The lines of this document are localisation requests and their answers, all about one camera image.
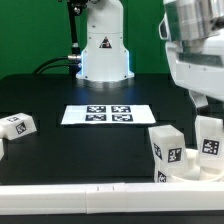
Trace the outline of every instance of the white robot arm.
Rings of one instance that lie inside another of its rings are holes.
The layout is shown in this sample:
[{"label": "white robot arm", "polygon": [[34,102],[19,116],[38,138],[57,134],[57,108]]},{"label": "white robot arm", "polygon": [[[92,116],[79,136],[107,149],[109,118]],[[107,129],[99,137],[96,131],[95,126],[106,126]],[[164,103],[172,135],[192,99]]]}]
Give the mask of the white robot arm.
[{"label": "white robot arm", "polygon": [[160,36],[176,85],[186,88],[196,108],[206,96],[224,101],[224,1],[164,0]]},{"label": "white robot arm", "polygon": [[[81,15],[85,8],[87,45],[81,53],[74,16]],[[123,44],[123,6],[120,0],[68,0],[68,10],[72,53],[76,59],[81,56],[80,69],[76,68],[77,63],[70,66],[78,82],[96,88],[120,87],[129,83],[134,74],[129,70],[129,52]]]}]

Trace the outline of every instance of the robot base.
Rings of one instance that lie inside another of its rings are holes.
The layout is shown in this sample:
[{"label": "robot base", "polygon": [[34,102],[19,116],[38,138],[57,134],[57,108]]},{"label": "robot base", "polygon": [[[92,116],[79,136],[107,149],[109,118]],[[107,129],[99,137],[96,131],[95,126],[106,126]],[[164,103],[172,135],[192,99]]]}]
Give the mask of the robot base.
[{"label": "robot base", "polygon": [[78,75],[77,75],[76,80],[77,80],[76,82],[79,85],[87,86],[87,87],[90,87],[90,88],[113,89],[113,88],[121,88],[121,87],[124,87],[124,86],[133,85],[135,77],[134,77],[134,74],[131,74],[130,78],[126,78],[126,79],[123,79],[123,80],[120,80],[120,81],[99,82],[99,81],[90,81],[90,80],[87,80],[87,79],[83,79],[83,78],[78,77]]}]

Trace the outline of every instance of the white box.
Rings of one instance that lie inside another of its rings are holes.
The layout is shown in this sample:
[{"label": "white box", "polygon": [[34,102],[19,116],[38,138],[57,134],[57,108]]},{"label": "white box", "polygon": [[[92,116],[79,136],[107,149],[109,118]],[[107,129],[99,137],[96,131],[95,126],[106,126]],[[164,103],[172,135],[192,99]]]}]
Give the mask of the white box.
[{"label": "white box", "polygon": [[188,170],[184,135],[171,125],[149,128],[155,164],[166,176]]},{"label": "white box", "polygon": [[223,121],[197,116],[195,130],[199,165],[224,170]]}]

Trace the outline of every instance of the white cube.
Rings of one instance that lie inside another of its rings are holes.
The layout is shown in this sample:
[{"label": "white cube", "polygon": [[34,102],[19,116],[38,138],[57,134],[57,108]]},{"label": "white cube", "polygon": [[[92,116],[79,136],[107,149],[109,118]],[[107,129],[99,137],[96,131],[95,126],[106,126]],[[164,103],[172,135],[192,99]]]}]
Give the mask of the white cube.
[{"label": "white cube", "polygon": [[166,176],[188,170],[184,135],[171,125],[149,128],[155,163]]},{"label": "white cube", "polygon": [[0,119],[0,134],[2,137],[13,140],[36,131],[36,127],[31,116],[26,114],[16,114]]},{"label": "white cube", "polygon": [[197,116],[195,121],[199,165],[224,170],[222,119]]},{"label": "white cube", "polygon": [[3,141],[0,139],[0,161],[4,156],[4,148],[3,148]]}]

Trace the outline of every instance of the white plastic casing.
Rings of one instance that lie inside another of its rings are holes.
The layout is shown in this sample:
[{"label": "white plastic casing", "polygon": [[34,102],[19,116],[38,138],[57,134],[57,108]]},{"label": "white plastic casing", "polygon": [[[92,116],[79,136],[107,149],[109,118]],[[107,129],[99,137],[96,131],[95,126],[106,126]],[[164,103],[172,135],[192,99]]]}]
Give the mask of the white plastic casing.
[{"label": "white plastic casing", "polygon": [[[220,56],[224,64],[224,30],[201,41],[200,47],[194,50],[202,55]],[[166,43],[169,67],[176,85],[224,101],[224,68],[182,62],[178,58],[181,51],[178,43]]]},{"label": "white plastic casing", "polygon": [[[88,3],[87,46],[82,52],[78,79],[119,82],[134,77],[129,70],[129,52],[123,44],[123,6],[119,0]],[[110,46],[104,48],[105,39]]]},{"label": "white plastic casing", "polygon": [[125,184],[87,185],[86,205],[87,213],[125,212]]}]

